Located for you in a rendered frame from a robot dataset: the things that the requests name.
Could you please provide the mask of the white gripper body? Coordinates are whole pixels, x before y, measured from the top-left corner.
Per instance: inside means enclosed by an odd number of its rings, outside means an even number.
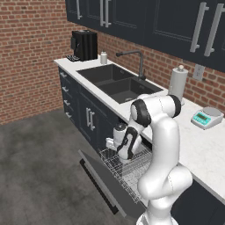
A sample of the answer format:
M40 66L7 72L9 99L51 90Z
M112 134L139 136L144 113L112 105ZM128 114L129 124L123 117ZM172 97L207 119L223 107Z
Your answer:
M117 148L114 146L114 142L112 138L105 139L105 145L108 149L116 150Z

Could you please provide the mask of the dark base cupboard door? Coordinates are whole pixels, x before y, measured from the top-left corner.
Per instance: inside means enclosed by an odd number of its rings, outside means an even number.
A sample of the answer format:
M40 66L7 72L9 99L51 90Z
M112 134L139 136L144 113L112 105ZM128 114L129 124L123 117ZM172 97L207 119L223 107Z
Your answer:
M85 98L80 95L79 99L79 108L80 108L80 129L85 136L85 138L90 141L91 140L91 129L87 127L86 123L86 107L89 107L89 103L85 100Z
M108 135L107 121L94 104L91 104L91 111L95 113L93 116L95 129L92 132L94 133L94 142L96 143L95 150L99 153L102 149L105 149L105 138Z

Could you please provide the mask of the dishwasher door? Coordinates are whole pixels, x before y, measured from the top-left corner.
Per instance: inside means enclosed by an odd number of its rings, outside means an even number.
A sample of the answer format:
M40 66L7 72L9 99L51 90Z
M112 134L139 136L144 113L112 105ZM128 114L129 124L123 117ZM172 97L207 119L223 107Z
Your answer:
M116 206L126 219L137 221L146 207L141 202L135 203L119 181L101 162L96 161L82 150L79 150L78 153L111 204Z

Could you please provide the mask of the dark drawer front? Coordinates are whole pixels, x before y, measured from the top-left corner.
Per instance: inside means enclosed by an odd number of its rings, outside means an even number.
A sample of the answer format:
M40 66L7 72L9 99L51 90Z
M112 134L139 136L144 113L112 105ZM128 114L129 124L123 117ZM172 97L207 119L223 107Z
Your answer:
M76 113L72 109L70 109L69 107L64 107L64 112L65 113L69 113L70 115L72 115L72 117L70 118L70 120L72 121L72 123L76 127L79 127L79 125L78 125L78 119L76 117Z
M63 94L62 98L63 98L63 100L64 99L68 100L71 103L71 106L66 106L65 104L63 104L63 106L69 107L70 109L72 109L76 113L76 117L78 118L79 114L78 114L78 110L77 110L76 100L68 94Z
M61 77L60 72L64 72L65 74L67 74L67 77L66 78ZM59 68L59 76L64 86L71 89L72 91L79 92L79 83L62 68Z
M63 94L68 94L68 95L72 96L77 102L78 92L72 91L71 89L69 89L69 92L64 92L64 90L62 89L62 95Z

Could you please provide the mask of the dark double sink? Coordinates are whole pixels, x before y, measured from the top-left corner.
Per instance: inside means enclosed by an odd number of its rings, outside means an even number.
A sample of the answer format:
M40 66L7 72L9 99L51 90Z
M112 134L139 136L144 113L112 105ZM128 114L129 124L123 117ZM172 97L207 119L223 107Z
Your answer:
M119 104L141 94L154 94L161 88L114 64L78 70L78 73Z

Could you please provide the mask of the dark grey tap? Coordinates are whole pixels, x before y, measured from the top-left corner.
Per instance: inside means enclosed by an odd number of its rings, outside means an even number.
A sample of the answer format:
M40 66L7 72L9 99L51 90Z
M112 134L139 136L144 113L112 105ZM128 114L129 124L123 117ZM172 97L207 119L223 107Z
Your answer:
M138 78L139 78L139 80L144 81L146 79L146 77L145 77L145 75L143 73L143 69L142 69L142 67L143 67L143 54L142 54L142 52L138 49L135 49L135 50L129 50L129 51L124 51L124 52L118 52L118 53L116 53L116 56L120 57L122 55L127 55L127 54L138 54L140 56L140 67L139 67Z

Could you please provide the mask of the white paper towel roll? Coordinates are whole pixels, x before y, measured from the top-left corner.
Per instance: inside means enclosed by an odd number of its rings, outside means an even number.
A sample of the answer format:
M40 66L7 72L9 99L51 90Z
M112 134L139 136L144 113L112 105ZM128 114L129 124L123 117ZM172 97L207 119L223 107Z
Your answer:
M188 75L188 70L183 65L174 68L171 73L171 81L168 90L169 95L177 96L182 100L185 91L185 83Z

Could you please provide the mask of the teal and grey kitchen scale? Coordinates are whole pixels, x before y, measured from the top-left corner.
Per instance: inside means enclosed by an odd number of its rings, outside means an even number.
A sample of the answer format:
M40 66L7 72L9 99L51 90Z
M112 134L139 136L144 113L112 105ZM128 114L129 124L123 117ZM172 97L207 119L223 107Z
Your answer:
M198 110L191 118L192 124L206 130L221 123L224 114L216 108L207 106Z

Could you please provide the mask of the black coffee machine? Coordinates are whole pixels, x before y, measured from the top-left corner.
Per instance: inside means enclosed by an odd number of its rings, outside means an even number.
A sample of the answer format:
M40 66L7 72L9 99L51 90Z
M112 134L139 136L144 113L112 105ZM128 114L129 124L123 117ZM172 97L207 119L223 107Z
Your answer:
M98 35L90 30L72 32L70 48L74 54L67 55L71 62L85 62L98 58Z

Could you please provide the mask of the dark base cupboard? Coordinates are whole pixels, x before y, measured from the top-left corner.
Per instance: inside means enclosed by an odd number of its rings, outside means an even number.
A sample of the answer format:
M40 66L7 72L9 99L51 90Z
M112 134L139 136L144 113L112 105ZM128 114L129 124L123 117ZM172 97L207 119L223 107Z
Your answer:
M177 199L171 215L178 225L225 225L225 205L197 181Z

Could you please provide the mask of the grey wall socket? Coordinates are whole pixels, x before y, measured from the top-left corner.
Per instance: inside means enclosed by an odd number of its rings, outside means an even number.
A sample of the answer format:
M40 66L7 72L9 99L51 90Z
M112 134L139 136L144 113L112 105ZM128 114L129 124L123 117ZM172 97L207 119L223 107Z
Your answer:
M201 81L203 78L204 70L205 70L204 66L196 64L192 77L198 81Z

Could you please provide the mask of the dark wall cupboard door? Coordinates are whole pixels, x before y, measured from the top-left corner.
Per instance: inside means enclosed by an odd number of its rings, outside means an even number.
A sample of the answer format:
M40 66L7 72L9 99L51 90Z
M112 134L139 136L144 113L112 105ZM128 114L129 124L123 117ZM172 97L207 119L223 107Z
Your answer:
M206 2L200 47L190 51L200 3ZM149 0L143 45L189 62L202 64L216 0Z
M95 30L104 27L100 26L99 0L86 0L86 21Z
M114 37L142 44L147 0L111 0L106 32Z
M65 0L67 20L69 22L82 25L85 18L85 0L79 0L81 19L77 19L76 0Z
M214 51L211 57L214 69L225 72L225 0L216 0L214 22Z

